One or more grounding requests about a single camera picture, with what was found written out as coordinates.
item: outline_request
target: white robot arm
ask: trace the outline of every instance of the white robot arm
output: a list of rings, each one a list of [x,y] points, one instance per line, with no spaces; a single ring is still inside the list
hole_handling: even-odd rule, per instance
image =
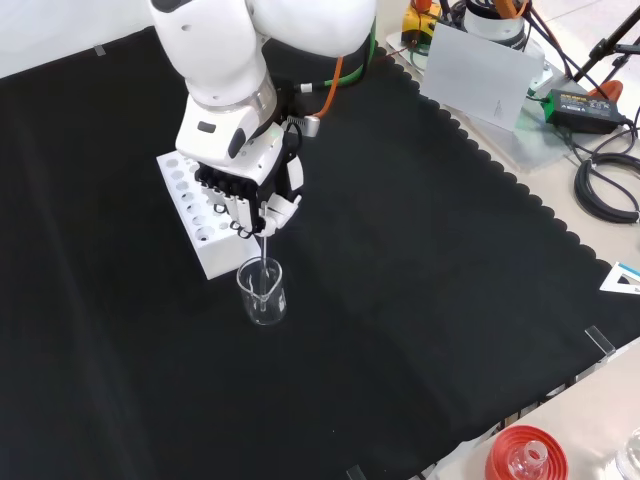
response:
[[[268,37],[339,57],[364,42],[376,0],[148,0],[189,97],[176,147],[239,234],[270,236],[298,208],[304,183],[285,137],[288,98],[262,55]]]

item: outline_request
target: red bottle cap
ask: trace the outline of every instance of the red bottle cap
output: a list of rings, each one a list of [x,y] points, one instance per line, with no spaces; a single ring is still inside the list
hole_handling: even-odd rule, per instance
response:
[[[510,427],[498,435],[485,465],[487,480],[513,480],[509,471],[509,455],[514,449],[535,440],[547,447],[549,456],[545,480],[566,480],[569,477],[569,465],[562,447],[548,433],[528,425]]]

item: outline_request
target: black tablecloth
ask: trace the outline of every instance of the black tablecloth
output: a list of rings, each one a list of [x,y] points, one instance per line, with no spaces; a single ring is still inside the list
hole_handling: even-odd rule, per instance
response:
[[[598,291],[608,266],[389,59],[305,142],[271,241],[287,319],[252,327],[155,161],[182,79],[152,30],[106,52],[0,83],[5,475],[403,480],[598,360],[585,328],[640,335],[636,299]]]

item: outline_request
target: black device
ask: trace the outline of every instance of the black device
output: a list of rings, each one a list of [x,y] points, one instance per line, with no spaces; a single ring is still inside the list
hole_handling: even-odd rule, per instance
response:
[[[575,133],[611,133],[626,120],[611,100],[562,90],[551,90],[542,108],[547,123]]]

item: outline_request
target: white card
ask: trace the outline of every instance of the white card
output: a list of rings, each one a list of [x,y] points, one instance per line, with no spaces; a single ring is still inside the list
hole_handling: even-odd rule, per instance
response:
[[[513,131],[539,69],[522,52],[438,24],[420,93]]]

